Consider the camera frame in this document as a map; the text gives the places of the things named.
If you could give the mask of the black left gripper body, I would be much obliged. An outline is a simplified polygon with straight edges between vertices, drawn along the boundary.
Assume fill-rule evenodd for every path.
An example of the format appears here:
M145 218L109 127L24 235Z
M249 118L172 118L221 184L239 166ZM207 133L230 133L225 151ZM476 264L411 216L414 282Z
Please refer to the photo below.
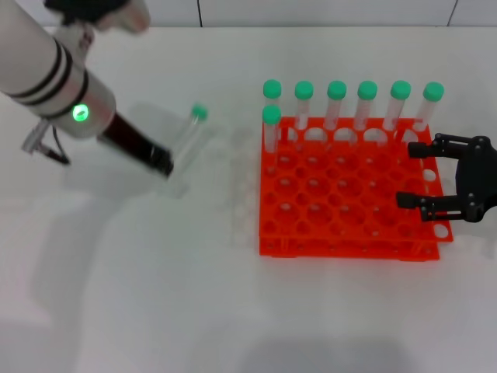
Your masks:
M118 113L114 115L109 126L97 136L97 139L132 159L152 163L155 152L154 143Z

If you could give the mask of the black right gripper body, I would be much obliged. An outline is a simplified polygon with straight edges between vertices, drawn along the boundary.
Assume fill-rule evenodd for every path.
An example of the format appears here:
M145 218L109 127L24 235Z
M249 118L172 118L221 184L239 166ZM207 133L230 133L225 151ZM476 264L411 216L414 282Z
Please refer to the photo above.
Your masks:
M455 180L463 219L480 222L496 206L496 149L490 138L473 137L462 147Z

